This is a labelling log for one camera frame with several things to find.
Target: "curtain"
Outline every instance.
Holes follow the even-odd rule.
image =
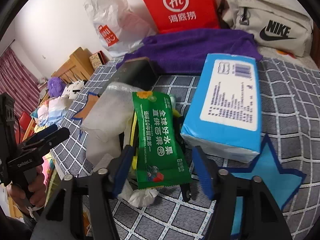
[[[37,79],[8,47],[0,57],[0,94],[7,92],[14,100],[14,114],[31,114],[37,107],[40,91]]]

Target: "barcode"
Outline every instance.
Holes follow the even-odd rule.
[[[235,76],[251,78],[250,66],[235,64]]]

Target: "gray bedspread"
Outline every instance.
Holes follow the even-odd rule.
[[[116,71],[121,58],[98,68],[78,98],[72,103],[61,127],[70,130],[70,138],[53,150],[57,165],[67,174],[87,176],[92,164],[86,160],[86,133],[79,138],[79,121],[71,117],[80,110],[89,91],[98,93]],[[303,239],[320,215],[320,73],[302,66],[263,58],[258,63],[262,100],[262,133],[268,133],[284,168],[307,174],[298,193],[284,208],[284,217],[295,240]],[[154,90],[174,94],[177,110],[186,115],[198,76],[161,76]],[[247,164],[215,158],[220,166],[243,167]],[[182,201],[180,187],[161,190],[154,204],[134,208],[126,201],[111,200],[110,206],[121,239],[201,239],[206,232],[215,202],[203,194],[195,179],[190,150],[187,161],[193,173],[196,200]]]

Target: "nike swoosh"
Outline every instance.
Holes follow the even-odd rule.
[[[290,39],[296,39],[296,38],[289,38],[289,37],[275,37],[275,36],[268,36],[266,34],[266,27],[264,27],[260,32],[260,38],[265,41],[279,41],[279,40],[290,40]]]

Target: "black cable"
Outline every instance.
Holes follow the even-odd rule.
[[[20,128],[19,118],[16,115],[14,117],[17,120],[18,126],[19,126],[19,143],[20,143],[21,142],[21,128]]]

